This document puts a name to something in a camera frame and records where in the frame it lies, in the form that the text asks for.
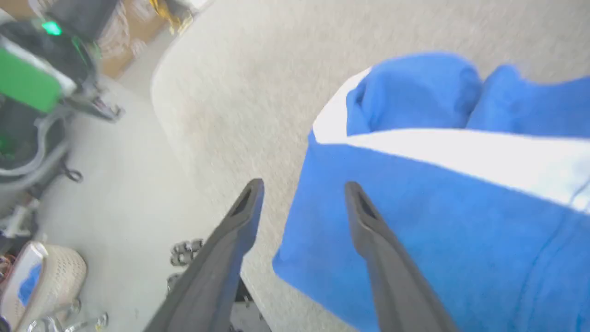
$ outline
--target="green panel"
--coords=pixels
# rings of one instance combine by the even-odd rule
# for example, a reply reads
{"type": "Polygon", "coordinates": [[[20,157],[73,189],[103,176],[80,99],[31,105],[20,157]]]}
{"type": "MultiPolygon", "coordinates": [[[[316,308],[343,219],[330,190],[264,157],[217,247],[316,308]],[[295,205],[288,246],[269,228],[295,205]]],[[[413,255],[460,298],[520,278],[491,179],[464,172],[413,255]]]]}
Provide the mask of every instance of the green panel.
{"type": "Polygon", "coordinates": [[[50,113],[61,96],[57,79],[0,48],[0,93],[43,113],[50,113]]]}

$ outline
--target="blue and white cloth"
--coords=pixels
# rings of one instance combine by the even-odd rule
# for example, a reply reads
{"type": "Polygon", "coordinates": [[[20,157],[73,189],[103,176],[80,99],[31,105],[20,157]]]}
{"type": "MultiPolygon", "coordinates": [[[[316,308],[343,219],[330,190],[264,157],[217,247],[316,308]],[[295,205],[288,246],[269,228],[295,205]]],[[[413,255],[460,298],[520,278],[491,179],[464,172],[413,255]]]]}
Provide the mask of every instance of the blue and white cloth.
{"type": "Polygon", "coordinates": [[[485,82],[451,54],[389,60],[324,107],[275,272],[378,331],[344,184],[357,181],[462,331],[590,330],[590,78],[485,82]]]}

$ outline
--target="white basket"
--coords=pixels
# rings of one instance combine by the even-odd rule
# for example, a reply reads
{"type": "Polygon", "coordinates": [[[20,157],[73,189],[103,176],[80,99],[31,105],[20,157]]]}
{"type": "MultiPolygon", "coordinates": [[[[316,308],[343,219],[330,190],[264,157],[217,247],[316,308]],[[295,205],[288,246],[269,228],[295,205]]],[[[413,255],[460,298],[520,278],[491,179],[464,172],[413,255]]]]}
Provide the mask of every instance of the white basket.
{"type": "Polygon", "coordinates": [[[26,331],[35,319],[76,299],[86,278],[86,263],[74,250],[31,241],[19,255],[0,302],[0,315],[12,331],[26,331]],[[18,298],[33,267],[42,264],[39,280],[25,308],[18,298]]]}

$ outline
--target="gray floor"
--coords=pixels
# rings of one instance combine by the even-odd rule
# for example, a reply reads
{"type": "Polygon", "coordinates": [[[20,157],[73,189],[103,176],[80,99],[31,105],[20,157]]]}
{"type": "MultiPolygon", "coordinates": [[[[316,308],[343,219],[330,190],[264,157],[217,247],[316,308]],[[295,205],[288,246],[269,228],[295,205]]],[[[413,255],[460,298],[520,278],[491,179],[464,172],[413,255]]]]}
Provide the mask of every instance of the gray floor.
{"type": "Polygon", "coordinates": [[[127,114],[116,124],[78,118],[70,166],[40,211],[40,237],[79,251],[88,264],[85,314],[108,311],[109,331],[141,331],[166,294],[170,247],[211,231],[191,217],[195,188],[182,173],[149,103],[149,77],[171,38],[160,36],[109,84],[127,114]]]}

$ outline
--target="green light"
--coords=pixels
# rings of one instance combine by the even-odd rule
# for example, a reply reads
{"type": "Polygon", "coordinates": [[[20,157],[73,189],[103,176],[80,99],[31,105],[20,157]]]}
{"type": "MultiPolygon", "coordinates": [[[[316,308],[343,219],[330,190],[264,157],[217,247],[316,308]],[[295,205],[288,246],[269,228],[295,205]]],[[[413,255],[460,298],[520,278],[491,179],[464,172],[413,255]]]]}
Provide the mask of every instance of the green light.
{"type": "Polygon", "coordinates": [[[47,34],[50,35],[61,35],[61,28],[55,22],[45,22],[41,25],[47,34]]]}

